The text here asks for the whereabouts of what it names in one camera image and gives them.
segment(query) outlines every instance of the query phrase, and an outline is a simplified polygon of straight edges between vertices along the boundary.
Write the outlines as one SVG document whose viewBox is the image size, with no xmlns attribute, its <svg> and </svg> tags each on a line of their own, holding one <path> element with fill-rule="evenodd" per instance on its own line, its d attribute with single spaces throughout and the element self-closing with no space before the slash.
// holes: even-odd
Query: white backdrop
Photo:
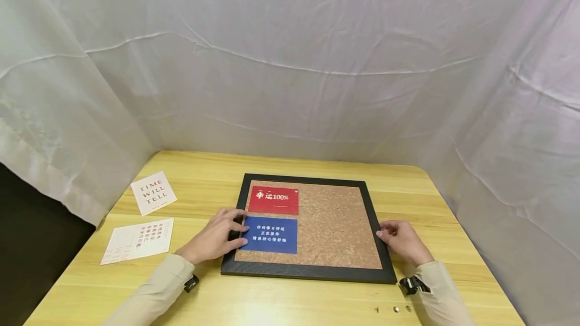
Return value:
<svg viewBox="0 0 580 326">
<path fill-rule="evenodd" d="M 580 0 L 0 0 L 0 161 L 98 224 L 161 148 L 429 173 L 580 324 Z"/>
</svg>

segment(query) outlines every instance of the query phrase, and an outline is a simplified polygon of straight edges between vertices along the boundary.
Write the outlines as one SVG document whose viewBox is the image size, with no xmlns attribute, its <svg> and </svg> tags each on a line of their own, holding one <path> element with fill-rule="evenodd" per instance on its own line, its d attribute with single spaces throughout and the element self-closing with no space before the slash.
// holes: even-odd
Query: person's right hand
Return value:
<svg viewBox="0 0 580 326">
<path fill-rule="evenodd" d="M 247 215 L 247 212 L 241 209 L 220 209 L 207 222 L 205 228 L 175 254 L 180 255 L 192 265 L 197 265 L 199 262 L 213 260 L 231 250 L 247 245 L 248 240 L 245 238 L 228 241 L 230 230 L 240 232 L 249 230 L 249 227 L 234 222 L 237 216 Z"/>
<path fill-rule="evenodd" d="M 377 230 L 378 238 L 404 260 L 416 267 L 434 261 L 431 252 L 409 222 L 387 220 L 381 222 L 380 226 L 381 230 Z"/>
</svg>

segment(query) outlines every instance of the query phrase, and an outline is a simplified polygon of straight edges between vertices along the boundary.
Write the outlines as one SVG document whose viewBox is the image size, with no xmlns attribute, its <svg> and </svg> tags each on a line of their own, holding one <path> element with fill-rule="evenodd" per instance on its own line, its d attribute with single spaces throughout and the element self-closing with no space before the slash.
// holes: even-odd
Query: white card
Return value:
<svg viewBox="0 0 580 326">
<path fill-rule="evenodd" d="M 173 219 L 114 228 L 101 265 L 169 251 Z"/>
<path fill-rule="evenodd" d="M 178 200 L 163 171 L 131 184 L 141 215 L 148 215 Z"/>
</svg>

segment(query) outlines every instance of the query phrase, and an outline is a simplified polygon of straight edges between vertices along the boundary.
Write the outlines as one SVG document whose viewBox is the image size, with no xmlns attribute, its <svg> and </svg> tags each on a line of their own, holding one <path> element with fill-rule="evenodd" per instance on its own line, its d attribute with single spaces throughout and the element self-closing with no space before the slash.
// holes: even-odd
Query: person's left hand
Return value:
<svg viewBox="0 0 580 326">
<path fill-rule="evenodd" d="M 175 254 L 197 265 L 199 262 L 213 260 L 231 250 L 245 246 L 248 243 L 245 238 L 228 241 L 230 230 L 242 232 L 249 230 L 249 227 L 234 222 L 234 218 L 240 215 L 248 216 L 247 212 L 241 209 L 220 209 L 211 217 L 205 228 Z"/>
</svg>

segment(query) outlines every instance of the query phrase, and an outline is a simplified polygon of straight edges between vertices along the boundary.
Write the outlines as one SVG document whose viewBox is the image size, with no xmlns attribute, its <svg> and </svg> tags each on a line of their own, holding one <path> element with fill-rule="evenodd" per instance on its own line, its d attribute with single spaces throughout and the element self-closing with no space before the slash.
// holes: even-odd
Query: black frame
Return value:
<svg viewBox="0 0 580 326">
<path fill-rule="evenodd" d="M 385 243 L 383 243 L 374 233 L 381 230 L 367 184 L 364 181 L 356 180 L 337 180 L 337 179 L 323 179 L 323 178 L 302 178 L 302 177 L 287 177 L 285 175 L 263 175 L 263 174 L 244 174 L 244 181 L 240 190 L 240 197 L 238 198 L 238 209 L 245 209 L 246 201 L 250 191 L 250 183 L 252 180 L 258 181 L 272 181 L 284 183 L 301 183 L 301 184 L 321 184 L 321 185 L 336 185 L 336 186 L 353 186 L 359 188 L 371 231 L 373 231 L 373 238 L 379 259 L 381 260 L 382 269 L 366 269 L 366 268 L 345 268 L 333 266 L 310 266 L 310 265 L 284 265 L 272 264 L 264 262 L 242 262 L 234 260 L 236 250 L 233 250 L 224 256 L 222 261 L 222 274 L 238 275 L 238 276 L 258 276 L 258 277 L 279 277 L 289 279 L 307 279 L 307 280 L 325 280 L 325 281 L 350 281 L 350 282 L 364 282 L 364 283 L 383 283 L 383 284 L 397 284 L 397 276 L 395 275 L 393 264 L 389 256 L 389 251 Z M 239 233 L 232 232 L 230 240 L 236 239 L 240 236 Z"/>
</svg>

